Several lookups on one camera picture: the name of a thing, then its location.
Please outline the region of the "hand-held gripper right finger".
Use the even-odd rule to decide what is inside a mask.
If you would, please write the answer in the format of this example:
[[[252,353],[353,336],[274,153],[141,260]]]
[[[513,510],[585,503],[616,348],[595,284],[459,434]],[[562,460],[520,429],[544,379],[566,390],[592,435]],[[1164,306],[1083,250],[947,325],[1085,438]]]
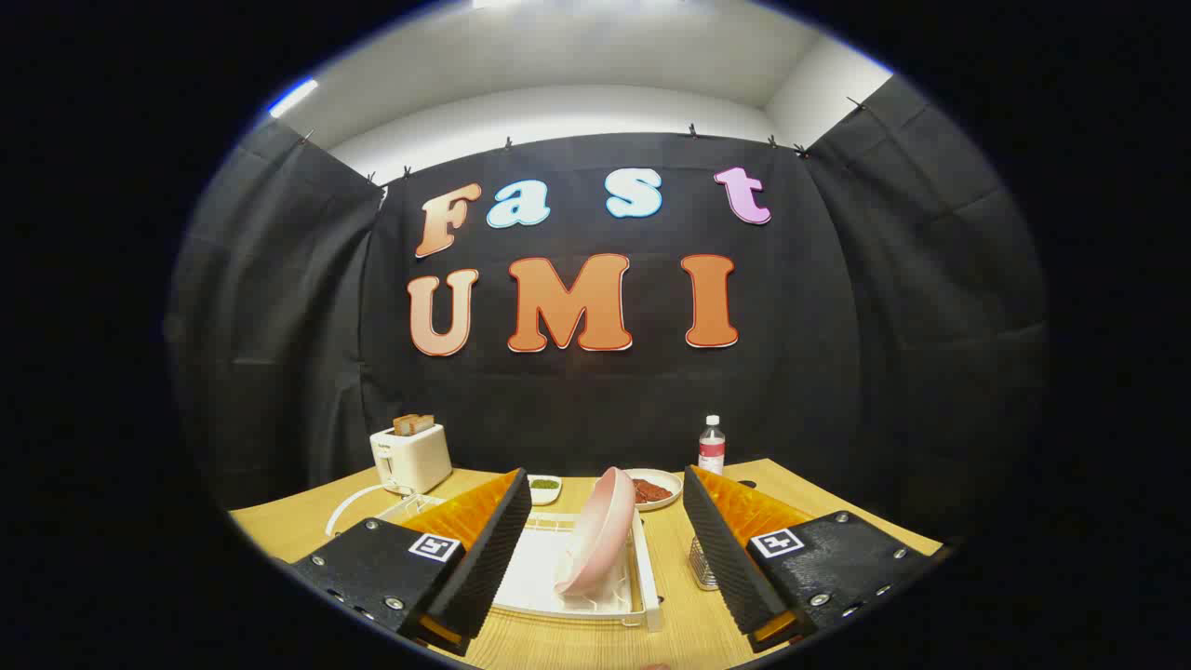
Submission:
[[[854,512],[811,516],[727,476],[686,467],[684,509],[753,652],[862,618],[935,564]]]

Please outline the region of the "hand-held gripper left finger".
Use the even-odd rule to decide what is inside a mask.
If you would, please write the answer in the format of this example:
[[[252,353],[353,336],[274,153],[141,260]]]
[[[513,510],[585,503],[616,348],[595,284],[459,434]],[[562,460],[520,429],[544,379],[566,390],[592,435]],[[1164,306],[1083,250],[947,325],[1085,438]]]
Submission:
[[[398,522],[366,516],[289,564],[307,589],[393,635],[463,656],[531,512],[524,468]]]

